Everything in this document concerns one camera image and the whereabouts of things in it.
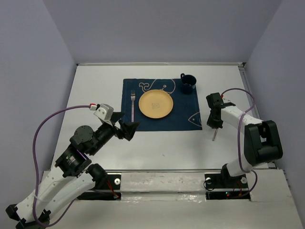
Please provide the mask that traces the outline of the knife with pink handle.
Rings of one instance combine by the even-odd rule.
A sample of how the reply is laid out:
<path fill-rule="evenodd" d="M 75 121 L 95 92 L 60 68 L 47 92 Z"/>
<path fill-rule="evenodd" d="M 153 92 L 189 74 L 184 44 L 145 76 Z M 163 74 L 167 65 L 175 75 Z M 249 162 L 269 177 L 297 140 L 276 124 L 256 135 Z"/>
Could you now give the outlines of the knife with pink handle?
<path fill-rule="evenodd" d="M 218 129 L 215 130 L 214 135 L 213 135 L 213 138 L 212 138 L 212 141 L 215 140 L 215 138 L 216 138 L 216 136 L 217 136 L 217 133 L 218 133 Z"/>

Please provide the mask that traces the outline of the yellow round plate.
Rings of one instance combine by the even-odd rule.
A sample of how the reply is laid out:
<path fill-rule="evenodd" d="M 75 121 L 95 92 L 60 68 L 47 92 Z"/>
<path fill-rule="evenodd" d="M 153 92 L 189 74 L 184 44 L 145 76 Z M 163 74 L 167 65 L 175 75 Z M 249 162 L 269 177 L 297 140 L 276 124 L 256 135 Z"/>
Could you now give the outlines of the yellow round plate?
<path fill-rule="evenodd" d="M 140 97 L 138 105 L 141 113 L 146 117 L 160 119 L 172 111 L 173 99 L 162 90 L 150 90 Z"/>

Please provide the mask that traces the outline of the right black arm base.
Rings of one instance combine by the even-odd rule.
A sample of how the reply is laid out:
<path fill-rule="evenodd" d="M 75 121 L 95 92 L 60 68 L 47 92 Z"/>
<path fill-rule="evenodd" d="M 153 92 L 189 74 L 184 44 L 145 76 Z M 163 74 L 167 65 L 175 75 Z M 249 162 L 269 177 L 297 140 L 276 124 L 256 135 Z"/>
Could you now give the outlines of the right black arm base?
<path fill-rule="evenodd" d="M 207 200 L 251 199 L 245 175 L 224 179 L 220 173 L 208 173 L 204 178 Z"/>

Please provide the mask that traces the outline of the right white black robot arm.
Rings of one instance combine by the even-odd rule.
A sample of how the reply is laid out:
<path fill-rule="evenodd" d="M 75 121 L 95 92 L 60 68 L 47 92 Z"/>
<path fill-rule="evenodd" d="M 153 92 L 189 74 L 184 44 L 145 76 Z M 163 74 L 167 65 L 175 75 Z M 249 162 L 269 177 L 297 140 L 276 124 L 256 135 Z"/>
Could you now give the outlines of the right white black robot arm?
<path fill-rule="evenodd" d="M 207 125 L 222 129 L 227 123 L 237 129 L 238 158 L 223 165 L 217 181 L 224 187 L 232 186 L 238 178 L 253 168 L 283 157 L 283 149 L 274 121 L 263 121 L 248 115 L 234 103 L 225 101 L 220 93 L 206 97 L 210 114 Z"/>

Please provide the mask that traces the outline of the dark blue mug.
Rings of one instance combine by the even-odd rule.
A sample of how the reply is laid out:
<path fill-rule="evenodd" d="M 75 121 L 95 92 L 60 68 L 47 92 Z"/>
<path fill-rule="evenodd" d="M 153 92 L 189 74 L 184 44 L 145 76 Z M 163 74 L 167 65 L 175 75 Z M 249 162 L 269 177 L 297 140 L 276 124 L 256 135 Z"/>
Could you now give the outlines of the dark blue mug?
<path fill-rule="evenodd" d="M 181 92 L 183 94 L 191 94 L 195 87 L 197 80 L 193 75 L 181 73 Z"/>

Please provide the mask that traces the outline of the fork with pink handle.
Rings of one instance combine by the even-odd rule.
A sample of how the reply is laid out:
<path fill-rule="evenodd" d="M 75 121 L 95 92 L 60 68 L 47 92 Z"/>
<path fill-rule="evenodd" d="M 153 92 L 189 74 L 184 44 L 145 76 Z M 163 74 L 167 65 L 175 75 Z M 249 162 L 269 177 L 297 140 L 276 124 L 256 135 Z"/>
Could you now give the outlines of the fork with pink handle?
<path fill-rule="evenodd" d="M 131 122 L 134 122 L 134 102 L 135 102 L 135 91 L 131 90 Z"/>

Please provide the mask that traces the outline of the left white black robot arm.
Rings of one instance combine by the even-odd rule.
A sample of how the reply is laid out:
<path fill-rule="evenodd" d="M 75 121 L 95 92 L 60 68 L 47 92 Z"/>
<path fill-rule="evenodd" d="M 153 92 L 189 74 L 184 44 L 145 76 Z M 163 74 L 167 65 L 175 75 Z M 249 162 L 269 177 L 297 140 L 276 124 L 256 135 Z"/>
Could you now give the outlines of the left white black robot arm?
<path fill-rule="evenodd" d="M 67 149 L 32 193 L 6 208 L 9 218 L 17 221 L 16 228 L 51 227 L 52 218 L 63 208 L 69 208 L 78 196 L 104 186 L 107 172 L 99 164 L 92 164 L 88 156 L 96 154 L 114 136 L 128 141 L 133 138 L 139 123 L 124 123 L 123 115 L 112 113 L 97 130 L 87 125 L 75 130 Z"/>

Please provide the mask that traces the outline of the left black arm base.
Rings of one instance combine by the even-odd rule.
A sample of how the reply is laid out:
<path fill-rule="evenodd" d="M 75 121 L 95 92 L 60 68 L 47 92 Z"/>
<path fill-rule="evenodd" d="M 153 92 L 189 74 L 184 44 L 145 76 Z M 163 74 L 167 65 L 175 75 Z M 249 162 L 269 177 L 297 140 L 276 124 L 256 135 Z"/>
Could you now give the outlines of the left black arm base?
<path fill-rule="evenodd" d="M 109 173 L 106 181 L 93 189 L 85 191 L 77 197 L 78 200 L 102 200 L 117 201 L 121 200 L 121 173 Z"/>

